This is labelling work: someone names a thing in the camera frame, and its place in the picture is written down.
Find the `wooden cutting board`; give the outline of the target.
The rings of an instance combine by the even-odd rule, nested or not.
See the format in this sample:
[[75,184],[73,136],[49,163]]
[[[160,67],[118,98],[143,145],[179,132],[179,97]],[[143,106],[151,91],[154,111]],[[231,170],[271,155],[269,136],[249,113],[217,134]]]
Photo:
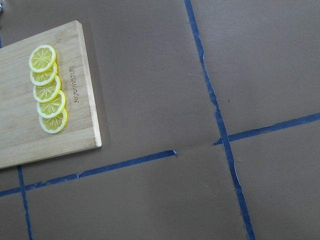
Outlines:
[[85,38],[79,21],[1,48],[1,168],[101,145]]

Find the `lemon slice nearest rack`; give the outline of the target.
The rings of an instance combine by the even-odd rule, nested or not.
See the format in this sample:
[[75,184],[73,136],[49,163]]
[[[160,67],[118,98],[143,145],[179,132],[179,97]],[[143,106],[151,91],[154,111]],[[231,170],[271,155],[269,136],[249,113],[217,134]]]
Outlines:
[[29,69],[34,73],[45,72],[53,66],[56,57],[56,50],[51,45],[39,45],[29,56]]

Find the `lemon slice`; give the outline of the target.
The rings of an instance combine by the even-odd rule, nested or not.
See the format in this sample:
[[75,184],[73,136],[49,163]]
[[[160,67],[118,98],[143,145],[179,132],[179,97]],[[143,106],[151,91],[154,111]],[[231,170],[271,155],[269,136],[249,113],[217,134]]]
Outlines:
[[66,126],[68,121],[68,114],[66,109],[63,108],[61,113],[54,117],[44,118],[39,115],[38,120],[43,131],[48,134],[57,134]]
[[61,90],[61,80],[58,75],[49,84],[43,86],[33,86],[33,97],[39,103],[47,103],[52,101]]
[[59,91],[56,97],[49,102],[38,102],[36,110],[40,117],[49,119],[59,115],[66,104],[66,96],[63,91]]
[[57,63],[54,62],[52,67],[44,72],[37,73],[37,72],[30,71],[29,78],[34,85],[44,86],[51,83],[56,77],[57,73],[58,73],[58,66],[57,66]]

